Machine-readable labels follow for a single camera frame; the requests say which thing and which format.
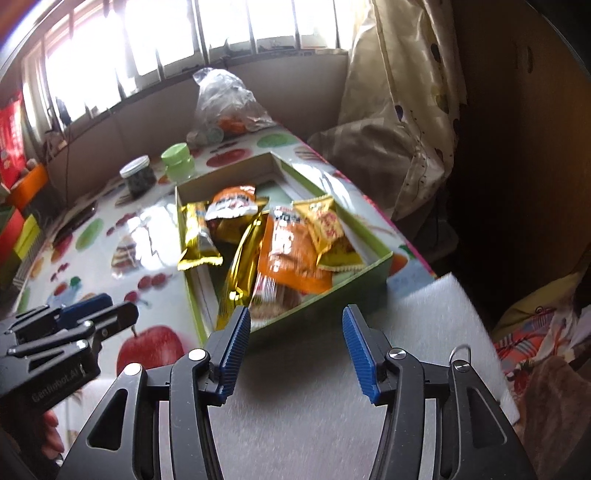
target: metal screw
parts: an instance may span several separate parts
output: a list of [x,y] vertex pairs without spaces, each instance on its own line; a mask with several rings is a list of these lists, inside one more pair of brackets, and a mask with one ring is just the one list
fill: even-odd
[[456,360],[453,363],[453,367],[461,372],[461,373],[466,373],[468,370],[470,370],[470,364],[468,362],[466,362],[465,360]]
[[137,375],[142,371],[142,366],[140,364],[129,364],[127,367],[123,369],[123,373],[125,375],[129,375],[130,377],[133,375]]
[[193,360],[194,362],[199,362],[203,360],[207,355],[206,351],[201,348],[196,348],[195,350],[191,350],[189,352],[189,360]]
[[404,350],[402,350],[401,348],[392,348],[388,352],[388,356],[390,358],[393,358],[394,360],[402,360],[403,358],[406,357],[406,352]]

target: orange box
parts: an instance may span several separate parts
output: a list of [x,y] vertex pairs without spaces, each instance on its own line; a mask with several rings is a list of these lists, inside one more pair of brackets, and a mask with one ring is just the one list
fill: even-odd
[[25,207],[29,205],[33,197],[48,181],[47,170],[40,164],[32,169],[31,173],[10,192],[6,202],[9,205],[15,206],[20,211],[24,211]]

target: fruit-patterned tablecloth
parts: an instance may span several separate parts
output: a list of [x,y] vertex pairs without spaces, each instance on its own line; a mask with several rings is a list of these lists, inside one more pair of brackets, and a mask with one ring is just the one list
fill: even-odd
[[[373,202],[282,127],[193,152],[194,175],[269,151],[331,193],[392,249],[388,283],[396,296],[404,297],[434,280],[429,266]],[[48,237],[15,306],[22,312],[44,303],[70,305],[108,293],[115,303],[130,300],[139,308],[137,336],[122,332],[106,341],[99,357],[101,376],[56,408],[66,449],[126,364],[167,365],[199,346],[184,278],[177,271],[180,245],[174,185],[160,160],[154,160],[152,167],[158,181],[137,200],[130,200],[124,182],[115,178],[76,202]],[[97,204],[95,215],[54,249],[51,244],[58,229],[92,202]]]

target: human hand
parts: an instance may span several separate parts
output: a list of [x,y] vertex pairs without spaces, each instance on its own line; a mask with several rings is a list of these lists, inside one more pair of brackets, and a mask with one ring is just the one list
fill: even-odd
[[64,453],[64,443],[61,441],[60,434],[57,433],[59,421],[53,410],[43,414],[43,427],[45,431],[45,444],[41,447],[41,452],[49,460],[55,460],[59,454]]

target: green plastic container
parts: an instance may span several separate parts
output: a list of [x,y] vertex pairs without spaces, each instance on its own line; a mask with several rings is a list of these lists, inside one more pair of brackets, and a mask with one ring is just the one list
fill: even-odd
[[161,158],[166,165],[166,175],[175,183],[189,179],[195,172],[195,160],[186,143],[177,143],[168,147]]

